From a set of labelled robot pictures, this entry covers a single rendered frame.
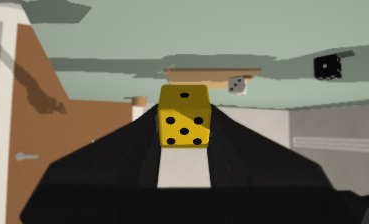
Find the tan flat mat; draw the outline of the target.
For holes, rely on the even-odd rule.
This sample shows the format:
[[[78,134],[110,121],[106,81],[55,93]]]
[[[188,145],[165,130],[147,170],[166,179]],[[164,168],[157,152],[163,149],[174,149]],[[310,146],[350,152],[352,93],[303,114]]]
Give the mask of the tan flat mat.
[[[228,89],[228,78],[244,77],[249,83],[261,68],[164,69],[171,85],[206,85],[208,89]]]

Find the white die with black pips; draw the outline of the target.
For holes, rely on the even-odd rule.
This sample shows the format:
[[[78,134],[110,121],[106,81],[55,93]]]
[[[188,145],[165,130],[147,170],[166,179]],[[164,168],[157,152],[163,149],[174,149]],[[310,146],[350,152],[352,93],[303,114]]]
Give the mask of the white die with black pips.
[[[247,82],[244,77],[228,78],[228,93],[232,95],[247,94]]]

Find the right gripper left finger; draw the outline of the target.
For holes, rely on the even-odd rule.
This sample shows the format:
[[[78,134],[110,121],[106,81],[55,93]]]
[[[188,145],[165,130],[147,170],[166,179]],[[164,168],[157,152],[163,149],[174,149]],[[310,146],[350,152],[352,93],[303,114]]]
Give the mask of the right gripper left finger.
[[[36,188],[43,184],[157,187],[162,149],[158,105],[133,122],[50,163]]]

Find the yellow die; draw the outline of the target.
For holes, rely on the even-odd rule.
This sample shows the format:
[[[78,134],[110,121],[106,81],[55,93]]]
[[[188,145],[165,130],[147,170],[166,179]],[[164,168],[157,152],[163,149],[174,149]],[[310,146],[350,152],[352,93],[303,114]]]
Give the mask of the yellow die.
[[[211,104],[206,85],[163,85],[158,105],[162,148],[207,148]]]

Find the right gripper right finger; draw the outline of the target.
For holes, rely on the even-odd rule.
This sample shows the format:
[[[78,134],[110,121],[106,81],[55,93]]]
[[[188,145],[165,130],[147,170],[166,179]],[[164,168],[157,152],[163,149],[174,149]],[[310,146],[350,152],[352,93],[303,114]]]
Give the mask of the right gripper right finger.
[[[211,187],[334,188],[320,164],[234,121],[213,104],[211,110]]]

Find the small orange-brown cylinder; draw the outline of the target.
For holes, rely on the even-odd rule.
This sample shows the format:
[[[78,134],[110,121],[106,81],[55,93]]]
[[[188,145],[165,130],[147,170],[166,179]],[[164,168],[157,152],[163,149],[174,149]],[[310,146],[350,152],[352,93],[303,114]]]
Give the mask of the small orange-brown cylinder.
[[[133,106],[142,105],[142,106]],[[132,97],[132,107],[146,107],[146,97]]]

